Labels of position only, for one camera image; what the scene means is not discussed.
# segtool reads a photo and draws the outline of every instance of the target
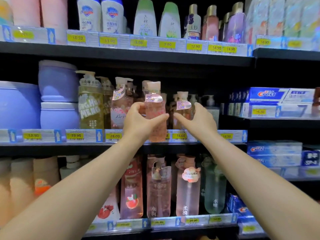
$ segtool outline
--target purple bottle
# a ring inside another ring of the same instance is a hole
[[[246,15],[243,13],[243,2],[237,2],[232,6],[232,16],[229,18],[226,41],[242,44],[245,42]]]

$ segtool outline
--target pink container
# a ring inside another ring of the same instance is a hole
[[[40,27],[40,0],[11,0],[16,26]]]
[[[57,44],[66,44],[68,0],[41,0],[43,26],[54,28]]]

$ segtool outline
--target person's left arm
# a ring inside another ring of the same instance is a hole
[[[36,199],[1,229],[0,239],[81,239],[153,128],[169,117],[147,120],[142,107],[131,106],[119,142]]]

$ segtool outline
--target person's right arm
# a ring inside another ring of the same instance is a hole
[[[320,205],[217,133],[212,115],[195,103],[192,121],[174,116],[208,149],[272,240],[319,240]]]

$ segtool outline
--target person's right hand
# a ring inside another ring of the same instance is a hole
[[[193,120],[188,120],[179,113],[174,113],[174,117],[199,141],[209,135],[217,133],[217,124],[211,113],[201,104],[195,102],[195,114]]]

